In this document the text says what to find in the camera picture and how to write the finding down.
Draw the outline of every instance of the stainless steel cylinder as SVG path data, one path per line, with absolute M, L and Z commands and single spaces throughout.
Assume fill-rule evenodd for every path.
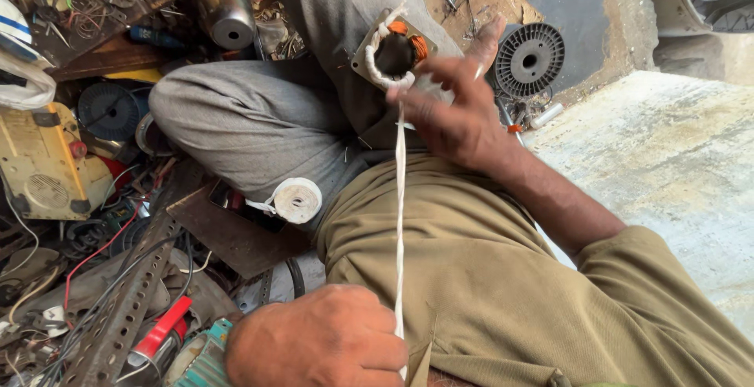
M 251 0 L 194 0 L 201 26 L 215 44 L 226 50 L 241 50 L 256 37 Z

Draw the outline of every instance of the white tape roll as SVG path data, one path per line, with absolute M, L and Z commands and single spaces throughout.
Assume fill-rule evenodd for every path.
M 306 178 L 288 178 L 278 185 L 264 203 L 247 199 L 246 204 L 273 215 L 280 215 L 288 222 L 302 224 L 309 222 L 322 208 L 322 191 L 317 184 Z

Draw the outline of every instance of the gray pants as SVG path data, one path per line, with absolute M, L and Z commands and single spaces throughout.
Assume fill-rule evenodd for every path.
M 149 107 L 176 144 L 251 200 L 266 200 L 287 178 L 315 182 L 322 210 L 301 226 L 313 231 L 343 187 L 393 156 L 395 111 L 348 60 L 382 10 L 404 0 L 280 1 L 315 59 L 181 68 L 156 85 Z M 423 0 L 405 1 L 440 54 L 460 53 Z M 413 131 L 406 140 L 423 148 Z

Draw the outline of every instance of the copper winding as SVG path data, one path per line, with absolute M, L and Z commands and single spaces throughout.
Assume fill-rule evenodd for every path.
M 429 55 L 427 42 L 424 40 L 424 37 L 420 37 L 419 35 L 414 35 L 410 37 L 409 40 L 416 50 L 416 60 L 414 61 L 414 64 L 418 64 L 421 60 L 426 59 L 427 55 Z
M 388 30 L 394 34 L 403 36 L 406 36 L 409 33 L 409 27 L 406 26 L 406 23 L 400 22 L 398 20 L 388 25 Z M 414 46 L 414 50 L 416 51 L 416 60 L 414 61 L 414 64 L 418 64 L 421 60 L 426 59 L 429 55 L 427 41 L 425 41 L 424 37 L 421 37 L 420 35 L 414 35 L 410 37 L 409 40 L 411 41 L 411 45 Z
M 403 36 L 409 33 L 409 27 L 406 26 L 406 23 L 399 22 L 398 20 L 388 25 L 388 30 L 394 34 L 401 34 Z

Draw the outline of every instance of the hand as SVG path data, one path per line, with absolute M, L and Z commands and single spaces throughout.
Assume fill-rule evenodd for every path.
M 266 305 L 231 331 L 225 367 L 235 387 L 399 387 L 408 362 L 395 314 L 356 285 L 329 285 Z
M 415 87 L 389 90 L 387 101 L 403 103 L 406 120 L 413 123 L 429 150 L 463 167 L 490 173 L 499 167 L 502 154 L 522 149 L 515 136 L 500 124 L 495 96 L 482 76 L 475 79 L 475 57 L 428 58 L 417 72 L 432 73 L 432 81 L 452 90 L 452 105 Z

